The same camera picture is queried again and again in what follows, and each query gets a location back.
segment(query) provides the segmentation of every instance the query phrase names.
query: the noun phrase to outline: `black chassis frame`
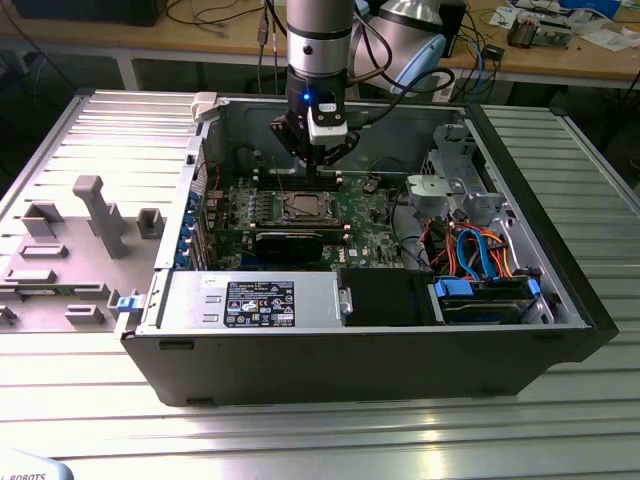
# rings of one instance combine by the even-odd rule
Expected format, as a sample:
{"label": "black chassis frame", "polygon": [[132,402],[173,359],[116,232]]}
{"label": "black chassis frame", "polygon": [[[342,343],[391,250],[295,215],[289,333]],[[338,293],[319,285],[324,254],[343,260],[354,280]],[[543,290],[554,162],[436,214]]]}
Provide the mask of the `black chassis frame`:
{"label": "black chassis frame", "polygon": [[613,320],[482,108],[459,107],[473,122],[591,328],[443,328],[371,334],[346,329],[313,335],[122,333],[124,348],[160,400],[173,406],[265,405],[516,395],[551,366],[583,361],[615,337],[618,329]]}

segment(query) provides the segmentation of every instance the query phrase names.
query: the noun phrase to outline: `power supply label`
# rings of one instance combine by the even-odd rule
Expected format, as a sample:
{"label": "power supply label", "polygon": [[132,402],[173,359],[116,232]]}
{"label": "power supply label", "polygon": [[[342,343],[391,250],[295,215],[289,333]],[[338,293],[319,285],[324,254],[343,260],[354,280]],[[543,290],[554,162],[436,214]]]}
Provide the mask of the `power supply label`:
{"label": "power supply label", "polygon": [[224,324],[227,327],[293,327],[293,282],[229,282]]}

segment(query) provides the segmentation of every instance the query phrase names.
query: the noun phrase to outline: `workbench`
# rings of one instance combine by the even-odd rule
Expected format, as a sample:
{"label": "workbench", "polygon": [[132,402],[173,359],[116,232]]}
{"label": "workbench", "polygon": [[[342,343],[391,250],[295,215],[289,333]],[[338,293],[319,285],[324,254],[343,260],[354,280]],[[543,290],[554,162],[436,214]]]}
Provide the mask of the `workbench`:
{"label": "workbench", "polygon": [[[193,98],[76,96],[0,201],[1,269],[32,202],[86,216],[70,194],[77,175],[103,176],[123,216],[166,215],[196,131]],[[620,329],[587,361],[551,368],[517,397],[172,408],[113,333],[5,329],[2,443],[62,460],[76,480],[637,478],[638,198],[567,117],[483,110]]]}
{"label": "workbench", "polygon": [[[222,6],[227,0],[193,0],[195,10]],[[610,52],[582,38],[571,40],[568,49],[536,47],[529,50],[507,45],[507,30],[491,27],[488,9],[502,5],[500,0],[471,0],[471,15],[488,43],[505,48],[498,80],[602,88],[628,88],[640,65],[640,49]],[[220,10],[220,17],[233,15],[260,5],[258,0],[244,0],[234,7]],[[278,8],[285,18],[283,8]],[[110,57],[116,60],[127,90],[140,90],[133,60],[155,59],[185,62],[230,63],[256,65],[256,41],[260,13],[255,12],[228,22],[227,36],[222,38],[193,25],[183,25],[163,15],[155,27],[131,27],[55,20],[23,20],[11,7],[20,27],[46,52]],[[181,2],[172,14],[192,21],[189,2]],[[640,21],[640,12],[622,9],[618,21]],[[0,16],[0,49],[21,52],[28,44]],[[267,48],[265,65],[273,65],[271,47]],[[279,65],[286,65],[286,40],[279,34]],[[454,69],[456,76],[468,75],[474,60],[464,42],[457,42],[451,58],[443,58],[442,66]]]}

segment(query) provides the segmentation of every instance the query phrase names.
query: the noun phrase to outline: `motherboard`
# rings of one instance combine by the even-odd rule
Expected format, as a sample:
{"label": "motherboard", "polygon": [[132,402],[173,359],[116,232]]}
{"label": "motherboard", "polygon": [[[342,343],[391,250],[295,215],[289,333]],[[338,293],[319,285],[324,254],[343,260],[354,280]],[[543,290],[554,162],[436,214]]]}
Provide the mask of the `motherboard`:
{"label": "motherboard", "polygon": [[390,226],[397,185],[370,176],[291,184],[287,177],[237,178],[208,192],[211,268],[332,271],[402,267]]}

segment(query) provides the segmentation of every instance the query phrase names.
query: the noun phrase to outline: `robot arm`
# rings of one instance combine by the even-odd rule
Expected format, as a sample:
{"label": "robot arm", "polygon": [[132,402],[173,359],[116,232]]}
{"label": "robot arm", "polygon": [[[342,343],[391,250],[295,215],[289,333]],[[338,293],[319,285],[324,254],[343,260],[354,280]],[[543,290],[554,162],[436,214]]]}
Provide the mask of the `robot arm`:
{"label": "robot arm", "polygon": [[354,0],[287,3],[288,109],[271,129],[311,172],[357,144],[344,106],[354,5]]}
{"label": "robot arm", "polygon": [[[363,33],[352,35],[355,0],[287,2],[288,108],[273,120],[271,129],[310,175],[318,167],[337,162],[358,143],[356,130],[363,123],[361,119],[350,121],[345,110],[345,91],[350,84],[370,81],[385,86],[391,81],[396,85],[392,93],[398,93],[397,81],[409,84],[425,69],[437,65],[444,49],[444,38],[437,34],[442,23],[439,3],[390,0],[381,7],[381,12],[387,12],[386,18],[373,20],[377,28],[384,28],[390,40],[387,45],[391,43],[402,53],[395,62],[391,61],[390,50],[382,53],[389,61],[380,67],[368,55]],[[371,40],[374,50],[382,50],[382,42]],[[385,71],[395,80],[382,75]]]}

